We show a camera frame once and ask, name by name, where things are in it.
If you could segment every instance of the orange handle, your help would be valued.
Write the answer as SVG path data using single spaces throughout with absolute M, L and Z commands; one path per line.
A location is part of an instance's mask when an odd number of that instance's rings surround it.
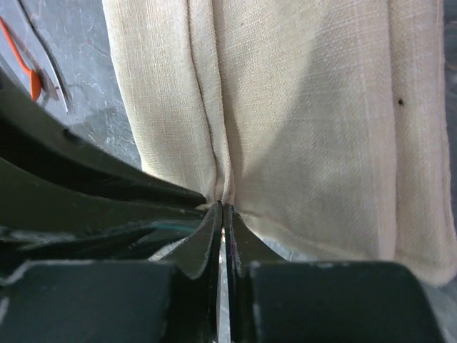
M 24 63 L 24 60 L 22 59 L 22 56 L 19 53 L 19 50 L 16 48 L 16 45 L 15 45 L 13 39 L 11 38 L 11 35 L 9 34 L 8 28 L 6 27 L 6 24 L 3 20 L 3 18 L 1 18 L 1 17 L 0 17 L 0 26 L 1 26 L 1 30 L 3 31 L 3 33 L 6 37 L 6 41 L 8 42 L 9 47 L 13 51 L 13 54 L 16 57 L 17 61 L 19 62 L 19 65 L 21 66 L 22 70 L 24 70 L 24 72 L 26 74 L 30 74 L 30 72 L 31 72 L 30 68 Z

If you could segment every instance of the cloth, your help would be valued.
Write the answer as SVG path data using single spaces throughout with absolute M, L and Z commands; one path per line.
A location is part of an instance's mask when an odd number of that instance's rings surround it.
M 320 259 L 456 274 L 436 0 L 104 0 L 143 170 Z

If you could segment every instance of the orange spoon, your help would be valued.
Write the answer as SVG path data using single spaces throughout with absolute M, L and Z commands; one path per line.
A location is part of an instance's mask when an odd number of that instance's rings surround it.
M 40 78 L 39 78 L 38 74 L 36 73 L 36 71 L 34 71 L 33 69 L 30 69 L 24 63 L 24 60 L 22 59 L 21 54 L 19 53 L 18 49 L 16 48 L 16 45 L 15 45 L 13 39 L 11 38 L 11 35 L 9 34 L 9 30 L 6 27 L 6 24 L 3 20 L 3 18 L 1 18 L 1 17 L 0 17 L 0 26 L 1 26 L 1 30 L 3 31 L 3 33 L 6 37 L 6 41 L 8 42 L 9 47 L 11 48 L 14 56 L 16 57 L 17 61 L 19 62 L 19 65 L 21 66 L 22 70 L 24 70 L 24 73 L 26 73 L 29 76 L 31 99 L 33 101 L 36 101 L 40 97 L 40 93 L 41 93 Z

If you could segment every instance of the beige cloth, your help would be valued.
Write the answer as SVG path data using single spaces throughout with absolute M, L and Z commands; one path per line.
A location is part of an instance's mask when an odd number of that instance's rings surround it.
M 456 274 L 436 0 L 104 0 L 144 171 L 321 259 Z

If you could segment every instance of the orange tool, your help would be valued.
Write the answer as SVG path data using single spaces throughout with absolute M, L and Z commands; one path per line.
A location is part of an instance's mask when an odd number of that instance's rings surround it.
M 0 17 L 0 26 L 1 30 L 3 31 L 6 41 L 8 42 L 9 47 L 11 50 L 13 50 L 14 56 L 16 57 L 17 61 L 19 62 L 19 65 L 21 66 L 22 70 L 24 70 L 24 73 L 26 73 L 29 76 L 30 79 L 30 95 L 31 99 L 33 101 L 38 100 L 40 97 L 41 93 L 41 81 L 33 69 L 30 69 L 25 63 L 24 60 L 22 59 L 21 54 L 19 53 L 19 50 L 17 49 L 13 39 L 11 38 L 11 35 L 9 34 L 8 27 L 6 26 L 3 18 Z

